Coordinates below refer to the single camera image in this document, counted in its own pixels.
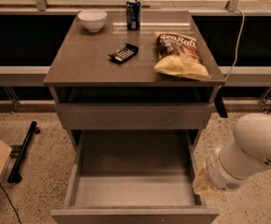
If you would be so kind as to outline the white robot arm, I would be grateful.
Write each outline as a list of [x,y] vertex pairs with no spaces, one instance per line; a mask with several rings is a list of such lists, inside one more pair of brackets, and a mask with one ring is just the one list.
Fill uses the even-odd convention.
[[211,151],[193,181],[193,192],[209,196],[236,191],[250,176],[271,169],[271,115],[251,113],[234,127],[234,139]]

